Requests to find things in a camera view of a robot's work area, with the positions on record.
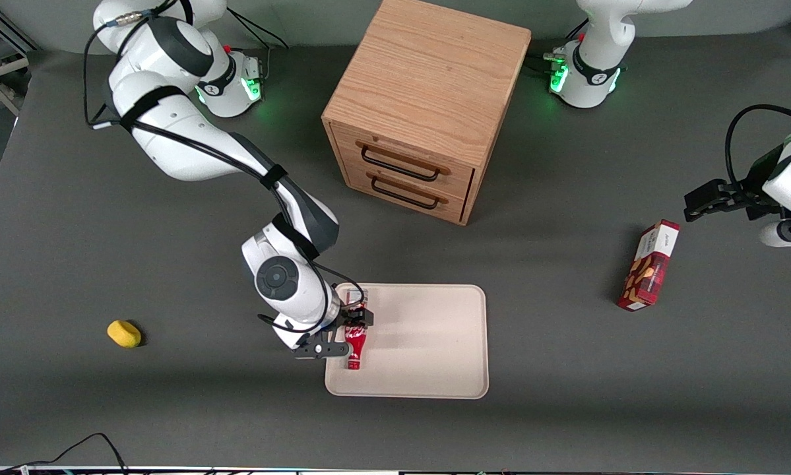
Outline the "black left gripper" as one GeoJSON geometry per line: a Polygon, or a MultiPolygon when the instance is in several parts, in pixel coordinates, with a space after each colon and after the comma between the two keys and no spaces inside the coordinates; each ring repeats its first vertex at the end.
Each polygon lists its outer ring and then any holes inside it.
{"type": "Polygon", "coordinates": [[[763,184],[778,165],[784,145],[778,145],[756,159],[744,178],[731,178],[731,185],[724,179],[712,179],[684,196],[686,222],[696,222],[701,217],[718,212],[745,209],[749,220],[758,220],[768,214],[778,214],[782,220],[791,219],[791,212],[763,191],[763,184]]]}

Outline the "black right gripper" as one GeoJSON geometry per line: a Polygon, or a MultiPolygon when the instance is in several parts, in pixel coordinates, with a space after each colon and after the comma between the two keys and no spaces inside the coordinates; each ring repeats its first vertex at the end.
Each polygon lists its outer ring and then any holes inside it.
{"type": "Polygon", "coordinates": [[[331,322],[331,329],[337,331],[340,327],[368,328],[374,324],[374,313],[366,309],[364,303],[350,306],[340,306],[331,322]]]}

